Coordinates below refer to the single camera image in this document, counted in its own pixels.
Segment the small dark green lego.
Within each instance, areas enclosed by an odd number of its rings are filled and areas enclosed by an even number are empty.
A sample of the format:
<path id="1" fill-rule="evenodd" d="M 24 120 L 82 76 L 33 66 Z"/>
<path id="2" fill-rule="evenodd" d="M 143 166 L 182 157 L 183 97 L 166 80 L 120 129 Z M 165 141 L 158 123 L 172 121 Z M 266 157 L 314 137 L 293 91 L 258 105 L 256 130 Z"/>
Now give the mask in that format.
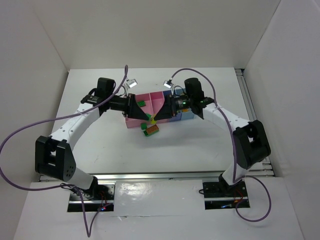
<path id="1" fill-rule="evenodd" d="M 146 122 L 140 124 L 140 128 L 142 130 L 146 130 L 148 128 L 148 124 Z"/>

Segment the long green lego brick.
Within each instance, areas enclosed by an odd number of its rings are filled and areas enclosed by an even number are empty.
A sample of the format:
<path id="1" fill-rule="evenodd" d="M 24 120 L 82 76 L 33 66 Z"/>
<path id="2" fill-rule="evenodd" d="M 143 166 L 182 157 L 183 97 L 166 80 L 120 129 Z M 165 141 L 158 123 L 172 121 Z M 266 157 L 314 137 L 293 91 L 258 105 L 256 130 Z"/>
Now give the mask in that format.
<path id="1" fill-rule="evenodd" d="M 145 101 L 138 101 L 138 102 L 137 102 L 137 105 L 138 105 L 140 108 L 142 108 L 142 107 L 145 107 L 147 104 L 146 104 Z"/>

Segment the green square lego brick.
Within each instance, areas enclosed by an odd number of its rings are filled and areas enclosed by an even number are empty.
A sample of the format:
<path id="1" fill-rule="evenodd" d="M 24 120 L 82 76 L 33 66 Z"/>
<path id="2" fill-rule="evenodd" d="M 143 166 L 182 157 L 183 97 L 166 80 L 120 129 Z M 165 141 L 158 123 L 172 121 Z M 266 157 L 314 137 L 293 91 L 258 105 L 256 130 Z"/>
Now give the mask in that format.
<path id="1" fill-rule="evenodd" d="M 152 119 L 152 115 L 147 113 L 146 116 L 148 117 L 148 120 L 150 121 Z"/>

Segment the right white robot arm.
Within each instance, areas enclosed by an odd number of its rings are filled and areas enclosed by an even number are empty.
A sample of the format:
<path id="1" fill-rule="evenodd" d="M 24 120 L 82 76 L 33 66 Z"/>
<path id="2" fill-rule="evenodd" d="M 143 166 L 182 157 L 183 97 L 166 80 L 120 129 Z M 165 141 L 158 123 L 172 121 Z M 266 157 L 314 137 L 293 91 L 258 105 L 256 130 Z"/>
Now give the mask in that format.
<path id="1" fill-rule="evenodd" d="M 184 81 L 185 94 L 168 95 L 154 119 L 173 118 L 178 111 L 191 109 L 206 120 L 230 134 L 233 161 L 218 178 L 218 186 L 225 192 L 242 181 L 249 169 L 271 154 L 270 144 L 262 122 L 249 121 L 221 107 L 211 97 L 206 97 L 198 78 Z"/>

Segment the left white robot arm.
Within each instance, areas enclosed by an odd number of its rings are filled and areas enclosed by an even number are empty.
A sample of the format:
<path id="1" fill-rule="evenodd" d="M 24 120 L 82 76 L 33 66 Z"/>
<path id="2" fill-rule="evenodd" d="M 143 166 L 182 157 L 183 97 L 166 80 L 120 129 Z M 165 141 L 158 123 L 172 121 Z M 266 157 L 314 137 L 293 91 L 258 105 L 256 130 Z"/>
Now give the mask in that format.
<path id="1" fill-rule="evenodd" d="M 76 186 L 89 200 L 108 198 L 107 186 L 99 184 L 97 177 L 76 166 L 73 149 L 85 131 L 107 110 L 120 111 L 125 117 L 149 120 L 139 107 L 135 94 L 115 95 L 116 82 L 100 77 L 80 102 L 75 116 L 68 119 L 50 136 L 40 136 L 35 142 L 35 171 L 66 184 Z"/>

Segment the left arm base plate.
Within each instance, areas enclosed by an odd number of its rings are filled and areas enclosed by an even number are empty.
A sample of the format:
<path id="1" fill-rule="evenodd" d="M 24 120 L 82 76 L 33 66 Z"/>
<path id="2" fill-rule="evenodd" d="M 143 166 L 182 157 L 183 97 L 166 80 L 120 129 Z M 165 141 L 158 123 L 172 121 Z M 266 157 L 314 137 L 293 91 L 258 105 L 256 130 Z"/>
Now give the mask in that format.
<path id="1" fill-rule="evenodd" d="M 89 213 L 97 212 L 99 208 L 102 208 L 102 212 L 114 211 L 114 196 L 115 196 L 115 183 L 105 184 L 107 192 L 103 191 L 98 194 L 98 197 L 89 197 L 82 192 L 84 210 Z M 67 212 L 68 213 L 80 213 L 82 212 L 82 202 L 79 193 L 72 190 L 69 195 Z"/>

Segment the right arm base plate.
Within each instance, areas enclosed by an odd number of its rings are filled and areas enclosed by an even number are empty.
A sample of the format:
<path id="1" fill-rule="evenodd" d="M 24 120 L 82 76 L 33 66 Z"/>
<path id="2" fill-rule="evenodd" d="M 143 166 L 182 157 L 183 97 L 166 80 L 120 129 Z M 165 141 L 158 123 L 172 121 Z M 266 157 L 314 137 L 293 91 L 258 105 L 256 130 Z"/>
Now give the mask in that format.
<path id="1" fill-rule="evenodd" d="M 229 189 L 222 189 L 219 182 L 203 182 L 202 189 L 198 191 L 204 196 L 205 210 L 250 208 L 246 184 L 240 183 Z"/>

